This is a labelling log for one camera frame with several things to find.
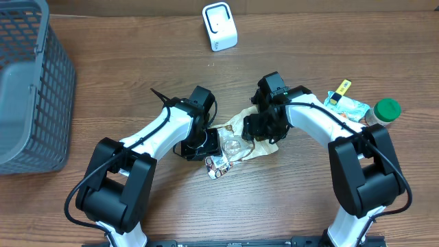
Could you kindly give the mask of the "brown snack pouch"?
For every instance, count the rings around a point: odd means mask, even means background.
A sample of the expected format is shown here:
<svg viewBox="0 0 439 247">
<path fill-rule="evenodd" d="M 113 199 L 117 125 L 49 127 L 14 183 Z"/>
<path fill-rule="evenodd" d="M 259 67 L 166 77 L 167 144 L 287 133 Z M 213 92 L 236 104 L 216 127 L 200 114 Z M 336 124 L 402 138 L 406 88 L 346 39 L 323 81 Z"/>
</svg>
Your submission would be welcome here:
<svg viewBox="0 0 439 247">
<path fill-rule="evenodd" d="M 204 160 L 207 174 L 211 179 L 220 178 L 242 161 L 267 156 L 278 150 L 277 144 L 269 144 L 268 140 L 257 141 L 253 139 L 247 141 L 241 137 L 244 129 L 244 117 L 254 113 L 257 113 L 257 108 L 252 106 L 243 109 L 226 123 L 213 126 L 219 133 L 222 154 L 208 156 Z"/>
</svg>

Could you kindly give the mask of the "instant noodle cup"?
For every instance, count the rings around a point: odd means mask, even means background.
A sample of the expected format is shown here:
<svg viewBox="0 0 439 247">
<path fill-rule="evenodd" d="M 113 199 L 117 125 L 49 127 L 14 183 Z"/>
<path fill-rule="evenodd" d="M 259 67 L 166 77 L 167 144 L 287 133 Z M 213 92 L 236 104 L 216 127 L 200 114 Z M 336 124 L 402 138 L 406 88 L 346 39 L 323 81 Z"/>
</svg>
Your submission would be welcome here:
<svg viewBox="0 0 439 247">
<path fill-rule="evenodd" d="M 387 126 L 398 119 L 400 115 L 400 104 L 395 99 L 385 98 L 369 108 L 364 119 L 368 126 L 373 126 L 375 124 Z"/>
</svg>

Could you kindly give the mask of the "yellow highlighter marker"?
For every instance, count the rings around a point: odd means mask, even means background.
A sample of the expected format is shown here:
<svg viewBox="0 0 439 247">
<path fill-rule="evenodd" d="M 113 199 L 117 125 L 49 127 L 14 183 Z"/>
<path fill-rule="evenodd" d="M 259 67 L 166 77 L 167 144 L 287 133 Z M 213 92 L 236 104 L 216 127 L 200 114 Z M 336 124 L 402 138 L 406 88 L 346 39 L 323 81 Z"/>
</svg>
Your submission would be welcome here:
<svg viewBox="0 0 439 247">
<path fill-rule="evenodd" d="M 329 103 L 332 105 L 336 105 L 339 100 L 344 96 L 347 90 L 351 87 L 352 82 L 348 79 L 342 81 L 342 83 L 338 86 L 336 91 L 329 98 Z"/>
</svg>

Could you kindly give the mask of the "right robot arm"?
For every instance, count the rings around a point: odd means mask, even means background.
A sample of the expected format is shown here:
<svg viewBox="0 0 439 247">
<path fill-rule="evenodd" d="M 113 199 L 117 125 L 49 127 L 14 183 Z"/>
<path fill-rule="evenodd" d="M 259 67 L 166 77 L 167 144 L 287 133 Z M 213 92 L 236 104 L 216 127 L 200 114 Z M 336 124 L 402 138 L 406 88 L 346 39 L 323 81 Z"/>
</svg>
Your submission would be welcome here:
<svg viewBox="0 0 439 247">
<path fill-rule="evenodd" d="M 243 139 L 284 139 L 290 128 L 313 137 L 329 153 L 333 190 L 340 208 L 320 237 L 293 237 L 293 246 L 385 246 L 383 237 L 369 237 L 377 218 L 402 213 L 413 195 L 404 177 L 388 130 L 346 119 L 322 104 L 306 87 L 289 88 L 278 72 L 263 76 L 251 99 L 257 113 L 244 118 Z M 386 211 L 407 194 L 400 209 Z"/>
</svg>

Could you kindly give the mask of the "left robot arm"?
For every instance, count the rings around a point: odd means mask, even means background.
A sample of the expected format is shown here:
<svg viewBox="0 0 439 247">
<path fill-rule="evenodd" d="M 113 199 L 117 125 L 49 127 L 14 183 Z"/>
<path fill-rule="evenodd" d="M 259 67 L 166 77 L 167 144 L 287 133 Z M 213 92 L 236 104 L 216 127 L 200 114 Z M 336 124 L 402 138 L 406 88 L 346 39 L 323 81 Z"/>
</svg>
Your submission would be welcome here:
<svg viewBox="0 0 439 247">
<path fill-rule="evenodd" d="M 188 98 L 159 93 L 161 114 L 138 133 L 120 141 L 104 138 L 95 147 L 84 178 L 64 204 L 74 224 L 104 232 L 103 246 L 146 246 L 141 229 L 157 163 L 180 147 L 187 161 L 221 155 L 218 131 L 211 128 L 217 106 L 208 89 L 197 86 Z"/>
</svg>

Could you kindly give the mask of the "teal tissue pack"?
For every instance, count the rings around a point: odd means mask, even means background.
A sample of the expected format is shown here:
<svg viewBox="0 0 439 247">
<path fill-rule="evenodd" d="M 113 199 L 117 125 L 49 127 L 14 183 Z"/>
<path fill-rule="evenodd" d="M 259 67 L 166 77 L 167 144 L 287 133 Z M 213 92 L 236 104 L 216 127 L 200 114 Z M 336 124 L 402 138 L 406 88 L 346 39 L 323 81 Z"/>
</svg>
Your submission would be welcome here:
<svg viewBox="0 0 439 247">
<path fill-rule="evenodd" d="M 329 91 L 328 97 L 325 99 L 323 104 L 333 112 L 351 121 L 360 122 L 360 120 L 364 118 L 365 114 L 370 109 L 369 105 L 345 96 L 341 96 L 337 104 L 332 104 L 330 99 L 334 94 L 334 91 Z"/>
</svg>

